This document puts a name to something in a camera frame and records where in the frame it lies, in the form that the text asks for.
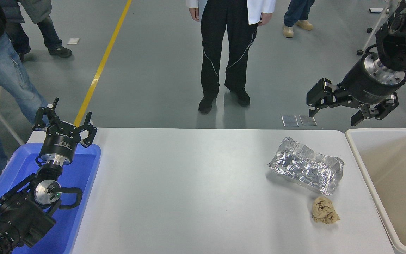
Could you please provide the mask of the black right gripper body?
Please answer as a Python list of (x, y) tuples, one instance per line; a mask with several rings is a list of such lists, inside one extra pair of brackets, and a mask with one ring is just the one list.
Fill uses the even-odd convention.
[(385, 67), (377, 53), (368, 53), (351, 68), (338, 87), (361, 103), (374, 104), (386, 99), (405, 82), (405, 71)]

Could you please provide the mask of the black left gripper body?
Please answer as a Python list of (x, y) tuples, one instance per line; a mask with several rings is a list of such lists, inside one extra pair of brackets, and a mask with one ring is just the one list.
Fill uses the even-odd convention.
[(77, 127), (67, 122), (52, 124), (47, 129), (47, 135), (40, 151), (40, 158), (48, 160), (54, 155), (73, 160), (81, 136)]

